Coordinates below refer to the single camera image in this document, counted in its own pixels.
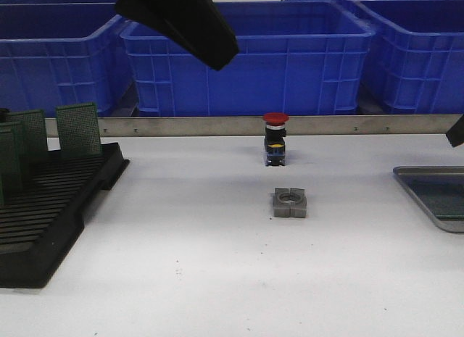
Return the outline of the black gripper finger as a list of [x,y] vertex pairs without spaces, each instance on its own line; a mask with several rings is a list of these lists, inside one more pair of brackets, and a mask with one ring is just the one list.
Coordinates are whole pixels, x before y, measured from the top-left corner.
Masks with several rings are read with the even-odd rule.
[[452,147],[457,147],[464,143],[464,115],[445,133],[445,136]]
[[235,33],[213,0],[116,0],[115,11],[158,31],[214,70],[239,52]]

